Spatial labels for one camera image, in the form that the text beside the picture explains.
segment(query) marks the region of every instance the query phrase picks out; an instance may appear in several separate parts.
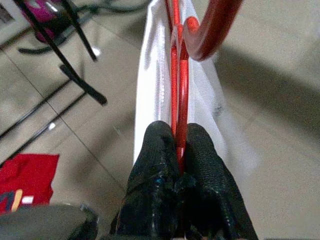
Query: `beige floor tile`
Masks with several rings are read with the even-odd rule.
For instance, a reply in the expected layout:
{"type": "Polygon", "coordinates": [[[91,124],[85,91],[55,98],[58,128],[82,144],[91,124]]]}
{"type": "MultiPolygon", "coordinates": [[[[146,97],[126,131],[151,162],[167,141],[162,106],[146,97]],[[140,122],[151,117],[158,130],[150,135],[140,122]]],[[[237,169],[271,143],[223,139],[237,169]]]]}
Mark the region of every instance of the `beige floor tile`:
{"type": "Polygon", "coordinates": [[[26,55],[18,52],[18,48],[21,47],[36,48],[35,45],[38,44],[34,44],[35,41],[34,34],[28,32],[3,50],[44,96],[52,92],[67,78],[59,70],[60,60],[52,51],[42,55],[26,55]]]}
{"type": "Polygon", "coordinates": [[[243,117],[249,119],[261,111],[262,103],[252,101],[247,95],[248,90],[229,83],[221,85],[227,105],[243,117]]]}
{"type": "Polygon", "coordinates": [[[231,113],[233,120],[238,125],[238,129],[240,132],[243,132],[245,127],[247,127],[251,123],[251,119],[243,115],[243,112],[239,111],[238,108],[235,108],[232,105],[229,105],[228,111],[231,113]]]}
{"type": "Polygon", "coordinates": [[[290,72],[306,46],[304,38],[238,15],[223,45],[283,72],[290,72]]]}
{"type": "Polygon", "coordinates": [[[75,131],[122,186],[126,186],[133,164],[135,102],[133,83],[75,131]]]}
{"type": "Polygon", "coordinates": [[[41,127],[47,124],[56,116],[53,109],[45,104],[38,111],[25,120],[21,125],[9,132],[0,142],[0,159],[1,162],[7,159],[23,143],[41,127]]]}
{"type": "MultiPolygon", "coordinates": [[[[101,50],[101,55],[98,56],[97,62],[93,62],[89,56],[83,57],[81,72],[83,72],[84,79],[106,96],[108,102],[112,104],[117,96],[122,96],[126,92],[128,85],[137,81],[140,52],[94,22],[88,31],[91,31],[92,34],[87,35],[94,38],[91,42],[101,50]]],[[[74,83],[69,84],[57,97],[50,100],[50,104],[55,110],[61,110],[80,92],[82,90],[74,83]]],[[[109,105],[102,107],[93,98],[86,96],[62,118],[73,130],[76,130],[97,111],[108,107],[109,105]]]]}
{"type": "Polygon", "coordinates": [[[304,56],[292,67],[292,75],[308,88],[320,92],[320,40],[308,46],[304,56]]]}
{"type": "Polygon", "coordinates": [[[246,0],[239,14],[295,36],[317,39],[319,9],[318,0],[246,0]]]}
{"type": "Polygon", "coordinates": [[[15,69],[11,74],[16,81],[0,91],[0,132],[6,130],[42,100],[41,95],[19,70],[15,69]]]}
{"type": "MultiPolygon", "coordinates": [[[[92,46],[94,45],[93,37],[95,36],[92,32],[96,29],[96,26],[96,23],[89,21],[82,27],[92,46]]],[[[37,43],[32,32],[28,32],[3,50],[37,90],[43,96],[47,96],[61,85],[67,77],[60,71],[59,66],[62,62],[53,51],[41,55],[27,55],[18,52],[20,47],[38,48],[39,45],[43,46],[42,43],[37,43]]],[[[80,75],[81,63],[89,56],[79,36],[74,33],[59,49],[80,75]]]]}
{"type": "Polygon", "coordinates": [[[246,131],[261,158],[246,207],[259,239],[316,239],[320,222],[320,163],[259,123],[246,131]]]}
{"type": "Polygon", "coordinates": [[[99,215],[99,235],[109,230],[123,190],[73,134],[52,154],[60,154],[51,204],[86,204],[99,215]]]}
{"type": "Polygon", "coordinates": [[[24,79],[24,81],[26,80],[5,53],[0,50],[0,94],[2,91],[6,91],[15,82],[22,79],[24,79]]]}
{"type": "MultiPolygon", "coordinates": [[[[306,118],[305,120],[308,121],[307,115],[302,116],[302,118],[306,118]]],[[[298,152],[303,153],[309,158],[319,159],[319,122],[318,125],[306,127],[291,120],[290,118],[288,119],[288,116],[276,114],[267,109],[256,117],[255,122],[263,124],[270,134],[278,137],[280,140],[286,141],[298,152]]]]}
{"type": "Polygon", "coordinates": [[[98,24],[126,40],[137,49],[141,48],[145,31],[147,10],[129,13],[111,13],[94,16],[98,24]]]}
{"type": "Polygon", "coordinates": [[[58,119],[52,122],[48,127],[48,130],[31,143],[23,152],[39,154],[49,153],[71,134],[73,133],[68,126],[61,119],[58,119]]]}

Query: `gray fabric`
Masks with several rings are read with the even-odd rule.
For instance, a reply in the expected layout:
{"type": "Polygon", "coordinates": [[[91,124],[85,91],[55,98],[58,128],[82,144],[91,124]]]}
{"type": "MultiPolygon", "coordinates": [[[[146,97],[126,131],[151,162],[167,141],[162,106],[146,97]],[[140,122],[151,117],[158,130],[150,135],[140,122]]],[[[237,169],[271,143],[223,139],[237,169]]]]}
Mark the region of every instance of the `gray fabric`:
{"type": "Polygon", "coordinates": [[[79,207],[70,205],[21,208],[0,216],[0,239],[67,240],[86,217],[79,207]]]}

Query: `floor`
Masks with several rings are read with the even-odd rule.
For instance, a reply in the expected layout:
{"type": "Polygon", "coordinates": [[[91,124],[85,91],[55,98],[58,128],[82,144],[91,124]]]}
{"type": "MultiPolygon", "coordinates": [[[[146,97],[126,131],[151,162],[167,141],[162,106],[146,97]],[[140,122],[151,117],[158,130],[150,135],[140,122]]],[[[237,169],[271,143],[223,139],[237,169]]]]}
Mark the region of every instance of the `floor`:
{"type": "MultiPolygon", "coordinates": [[[[204,5],[196,7],[201,10],[204,5]]],[[[256,12],[261,6],[248,0],[242,9],[256,12]]],[[[281,67],[287,58],[280,59],[277,49],[281,44],[285,48],[286,41],[278,42],[267,60],[256,57],[261,54],[257,48],[243,54],[242,50],[248,48],[243,38],[237,43],[242,48],[234,50],[229,38],[247,26],[246,14],[236,19],[215,66],[229,110],[262,159],[254,176],[252,198],[246,199],[247,208],[260,239],[316,239],[320,236],[319,89],[310,87],[311,77],[306,83],[300,73],[292,75],[281,67]]],[[[78,73],[107,96],[108,105],[103,107],[84,97],[55,122],[55,128],[24,151],[60,154],[51,203],[89,205],[99,213],[99,234],[109,229],[132,167],[136,81],[145,17],[146,11],[141,11],[105,14],[89,21],[84,32],[90,43],[101,49],[96,63],[76,35],[61,47],[78,73]]],[[[259,19],[259,24],[267,22],[259,19]]],[[[35,57],[17,51],[18,47],[38,45],[32,32],[27,31],[0,49],[0,132],[67,80],[52,52],[35,57]]],[[[315,74],[319,81],[318,70],[313,66],[310,69],[315,72],[309,70],[309,76],[315,74]]],[[[81,92],[75,84],[69,84],[2,139],[0,162],[81,92]]]]}
{"type": "MultiPolygon", "coordinates": [[[[208,0],[193,2],[202,19],[208,0]]],[[[318,0],[243,0],[224,46],[319,92],[319,23],[318,0]]]]}

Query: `red cloth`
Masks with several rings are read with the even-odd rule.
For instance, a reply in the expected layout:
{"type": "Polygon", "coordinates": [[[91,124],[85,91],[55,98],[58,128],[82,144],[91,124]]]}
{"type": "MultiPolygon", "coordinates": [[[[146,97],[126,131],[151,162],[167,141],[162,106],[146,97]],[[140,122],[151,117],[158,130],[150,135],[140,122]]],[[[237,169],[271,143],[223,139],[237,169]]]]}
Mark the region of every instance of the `red cloth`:
{"type": "Polygon", "coordinates": [[[59,155],[18,154],[0,168],[0,214],[48,204],[59,155]]]}

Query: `magenta object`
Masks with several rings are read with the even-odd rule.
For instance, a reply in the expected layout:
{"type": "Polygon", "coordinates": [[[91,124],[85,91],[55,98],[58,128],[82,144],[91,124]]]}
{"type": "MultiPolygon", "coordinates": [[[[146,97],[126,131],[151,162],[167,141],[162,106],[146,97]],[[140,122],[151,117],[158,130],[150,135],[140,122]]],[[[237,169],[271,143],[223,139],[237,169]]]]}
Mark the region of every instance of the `magenta object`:
{"type": "MultiPolygon", "coordinates": [[[[56,12],[58,12],[59,8],[56,6],[60,3],[60,0],[26,0],[24,3],[38,20],[38,22],[44,24],[52,21],[57,17],[56,12]]],[[[29,20],[27,15],[24,12],[22,12],[22,14],[33,26],[33,23],[29,20]]],[[[51,39],[55,38],[56,33],[54,31],[52,31],[48,27],[44,27],[44,29],[51,39]]],[[[40,32],[36,32],[35,36],[39,41],[43,43],[46,42],[45,38],[40,32]]]]}

